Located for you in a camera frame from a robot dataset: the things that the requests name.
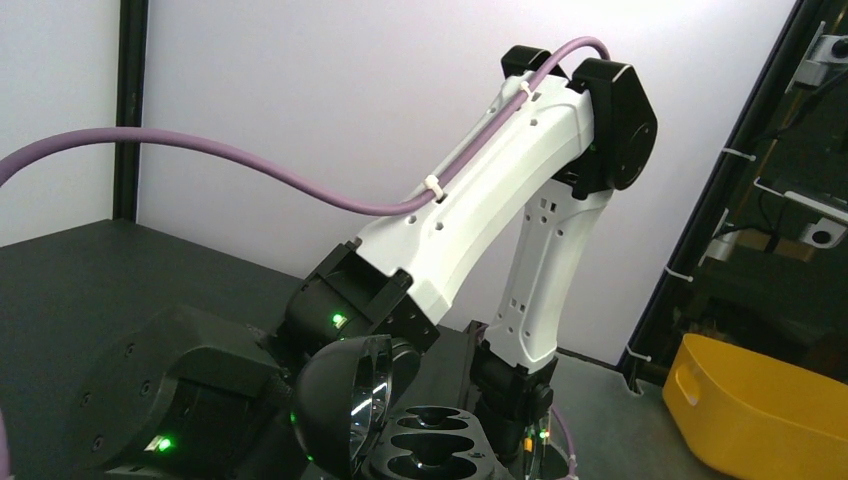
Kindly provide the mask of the black earbud charging case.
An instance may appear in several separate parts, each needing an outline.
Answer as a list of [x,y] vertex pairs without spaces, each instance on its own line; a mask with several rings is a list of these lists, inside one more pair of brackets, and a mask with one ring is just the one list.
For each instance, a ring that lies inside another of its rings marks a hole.
[[478,419],[437,405],[392,411],[394,342],[335,341],[300,371],[290,422],[307,459],[337,479],[508,479]]

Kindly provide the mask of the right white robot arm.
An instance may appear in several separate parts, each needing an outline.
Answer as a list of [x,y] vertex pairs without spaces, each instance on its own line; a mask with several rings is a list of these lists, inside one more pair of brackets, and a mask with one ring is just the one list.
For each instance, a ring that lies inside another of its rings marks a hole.
[[[97,360],[68,428],[74,478],[507,479],[553,400],[569,285],[657,118],[633,66],[596,39],[516,46],[486,115],[425,180],[425,202],[337,246],[271,333],[156,314]],[[395,409],[470,271],[523,227],[495,322],[474,340],[472,411]]]

